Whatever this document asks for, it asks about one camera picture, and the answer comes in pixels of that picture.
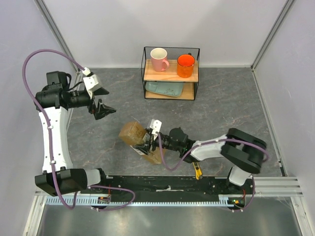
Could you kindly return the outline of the yellow utility knife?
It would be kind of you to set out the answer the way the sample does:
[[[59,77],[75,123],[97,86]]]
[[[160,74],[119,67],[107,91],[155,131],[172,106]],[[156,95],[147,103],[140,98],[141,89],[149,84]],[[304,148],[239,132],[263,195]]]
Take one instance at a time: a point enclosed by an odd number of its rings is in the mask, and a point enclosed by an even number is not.
[[[197,180],[202,179],[202,171],[201,171],[199,163],[198,162],[193,162],[192,164],[193,164],[193,167],[194,167],[194,170],[195,170],[195,178]]]

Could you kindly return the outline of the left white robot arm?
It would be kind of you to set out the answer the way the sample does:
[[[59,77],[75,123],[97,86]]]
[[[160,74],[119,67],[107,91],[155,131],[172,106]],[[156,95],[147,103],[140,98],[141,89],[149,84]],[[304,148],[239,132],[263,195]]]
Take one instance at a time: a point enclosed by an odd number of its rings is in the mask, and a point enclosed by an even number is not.
[[[44,163],[42,174],[35,176],[37,187],[51,196],[75,193],[91,186],[96,193],[104,193],[108,181],[103,170],[75,169],[70,159],[67,142],[67,120],[69,109],[87,107],[96,120],[115,113],[116,109],[106,106],[99,95],[108,95],[98,76],[88,69],[84,71],[83,90],[71,90],[68,73],[54,71],[46,74],[47,86],[35,95],[42,110],[39,117],[43,129]]]

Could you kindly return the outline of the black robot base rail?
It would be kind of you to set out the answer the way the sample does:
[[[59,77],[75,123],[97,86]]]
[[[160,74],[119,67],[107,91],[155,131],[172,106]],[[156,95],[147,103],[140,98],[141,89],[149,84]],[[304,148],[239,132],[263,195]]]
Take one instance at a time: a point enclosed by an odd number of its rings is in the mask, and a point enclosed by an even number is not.
[[[197,202],[216,201],[219,195],[252,194],[252,179],[241,187],[228,184],[225,177],[186,176],[111,176],[100,185],[129,189],[137,202]]]

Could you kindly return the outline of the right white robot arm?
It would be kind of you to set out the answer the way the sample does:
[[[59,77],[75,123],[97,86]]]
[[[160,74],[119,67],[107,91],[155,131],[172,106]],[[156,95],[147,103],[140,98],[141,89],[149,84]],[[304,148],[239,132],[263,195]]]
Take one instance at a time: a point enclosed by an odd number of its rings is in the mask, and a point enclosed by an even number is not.
[[[159,148],[177,151],[180,162],[197,163],[210,158],[224,157],[234,166],[231,168],[225,187],[230,193],[238,193],[252,174],[259,174],[262,164],[268,160],[266,143],[237,128],[227,134],[206,141],[194,141],[181,128],[173,128],[168,135],[148,129],[149,138],[132,147],[148,155]]]

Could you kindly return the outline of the brown cardboard express box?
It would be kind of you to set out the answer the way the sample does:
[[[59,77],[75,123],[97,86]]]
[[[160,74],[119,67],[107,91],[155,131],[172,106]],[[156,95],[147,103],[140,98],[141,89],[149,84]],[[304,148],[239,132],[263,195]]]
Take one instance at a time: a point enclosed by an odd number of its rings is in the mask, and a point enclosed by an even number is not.
[[[151,152],[149,155],[143,155],[134,149],[134,145],[144,145],[144,136],[145,134],[150,134],[151,129],[148,127],[145,129],[137,121],[131,121],[126,123],[119,133],[119,137],[130,146],[135,152],[140,156],[144,157],[147,161],[152,164],[161,164],[162,159],[160,155],[160,150],[157,147],[155,151]]]

